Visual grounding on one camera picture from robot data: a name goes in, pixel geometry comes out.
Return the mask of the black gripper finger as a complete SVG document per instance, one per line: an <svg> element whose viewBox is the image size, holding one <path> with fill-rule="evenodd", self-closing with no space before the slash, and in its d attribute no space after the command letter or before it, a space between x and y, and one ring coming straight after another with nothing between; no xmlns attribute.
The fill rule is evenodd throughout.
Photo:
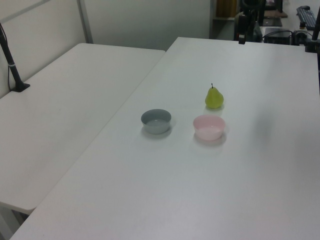
<svg viewBox="0 0 320 240"><path fill-rule="evenodd" d="M246 43L247 16L240 15L238 19L238 43L244 45Z"/></svg>
<svg viewBox="0 0 320 240"><path fill-rule="evenodd" d="M262 41L262 31L259 23L256 21L253 28L253 41L261 42Z"/></svg>

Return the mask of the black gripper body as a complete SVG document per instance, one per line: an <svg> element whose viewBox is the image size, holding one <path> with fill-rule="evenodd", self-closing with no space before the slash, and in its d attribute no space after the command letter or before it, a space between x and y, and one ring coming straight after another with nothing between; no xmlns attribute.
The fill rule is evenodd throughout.
<svg viewBox="0 0 320 240"><path fill-rule="evenodd" d="M261 0L241 0L239 21L246 20L248 23L255 23L258 20L259 11L262 7Z"/></svg>

